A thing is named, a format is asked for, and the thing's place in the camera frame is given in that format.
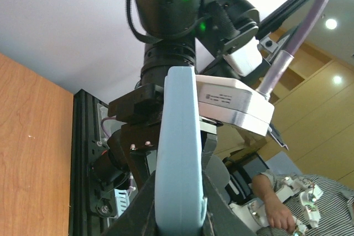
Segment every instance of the person's arm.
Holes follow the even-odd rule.
[[[252,180],[253,193],[259,197],[265,206],[269,225],[272,228],[285,229],[289,234],[295,230],[295,220],[291,211],[284,205],[274,192],[274,176],[269,174],[256,175]]]

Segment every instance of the wooden tabletop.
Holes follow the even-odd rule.
[[[67,236],[73,95],[0,54],[0,235]]]

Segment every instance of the green led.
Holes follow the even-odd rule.
[[[205,32],[206,30],[206,25],[205,25],[205,22],[202,22],[200,25],[199,25],[199,28],[202,32]]]

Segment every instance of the bolt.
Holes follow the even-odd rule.
[[[271,40],[267,41],[265,43],[266,47],[271,47],[273,45],[273,42]]]
[[[102,213],[107,214],[110,211],[110,209],[106,205],[104,205],[101,207],[101,211]]]

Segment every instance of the person's hand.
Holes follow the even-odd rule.
[[[275,194],[264,198],[264,206],[272,228],[285,229],[289,234],[295,231],[295,220],[291,211]]]

